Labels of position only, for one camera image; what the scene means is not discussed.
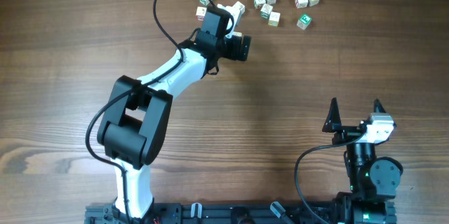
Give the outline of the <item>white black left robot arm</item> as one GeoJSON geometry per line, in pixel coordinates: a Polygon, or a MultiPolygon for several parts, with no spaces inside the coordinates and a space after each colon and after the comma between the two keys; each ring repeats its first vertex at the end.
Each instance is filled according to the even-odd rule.
{"type": "Polygon", "coordinates": [[[198,31],[156,71],[116,80],[108,103],[96,115],[101,121],[97,142],[105,149],[105,163],[116,170],[118,187],[115,202],[107,206],[107,221],[157,222],[149,175],[166,137],[174,99],[212,74],[220,58],[247,60],[250,42],[251,37],[242,34],[218,38],[198,31]]]}

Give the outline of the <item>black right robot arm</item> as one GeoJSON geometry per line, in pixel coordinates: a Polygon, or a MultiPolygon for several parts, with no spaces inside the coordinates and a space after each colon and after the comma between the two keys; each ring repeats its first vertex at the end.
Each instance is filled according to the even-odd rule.
{"type": "Polygon", "coordinates": [[[337,99],[330,103],[322,131],[333,133],[332,146],[344,145],[344,165],[350,192],[339,192],[331,206],[331,223],[397,222],[393,199],[401,182],[403,166],[391,157],[377,157],[375,147],[388,141],[396,123],[379,100],[358,126],[344,126],[337,99]]]}

